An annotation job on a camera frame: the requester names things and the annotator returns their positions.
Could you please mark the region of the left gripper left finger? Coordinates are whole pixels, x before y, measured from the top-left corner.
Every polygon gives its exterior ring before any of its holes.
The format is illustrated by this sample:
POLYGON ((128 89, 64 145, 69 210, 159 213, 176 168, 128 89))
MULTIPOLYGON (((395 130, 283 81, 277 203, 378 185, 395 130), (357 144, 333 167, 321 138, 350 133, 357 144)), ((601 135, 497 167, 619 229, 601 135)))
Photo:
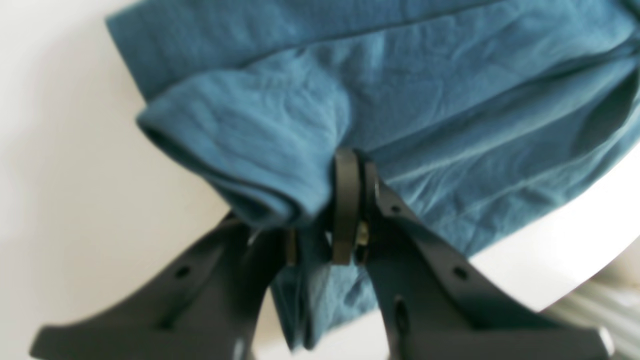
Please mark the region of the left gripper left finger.
POLYGON ((47 325, 38 360, 253 360, 266 291, 295 261, 294 230, 231 215, 140 289, 70 325, 47 325))

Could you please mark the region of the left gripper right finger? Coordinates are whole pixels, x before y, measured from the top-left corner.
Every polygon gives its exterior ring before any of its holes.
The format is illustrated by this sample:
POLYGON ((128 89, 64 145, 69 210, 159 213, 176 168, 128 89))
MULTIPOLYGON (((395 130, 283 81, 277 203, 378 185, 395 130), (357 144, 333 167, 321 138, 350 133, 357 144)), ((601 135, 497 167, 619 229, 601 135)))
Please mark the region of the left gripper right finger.
POLYGON ((391 360, 609 360, 604 327, 534 312, 429 231, 362 152, 334 155, 335 265, 366 269, 391 360))

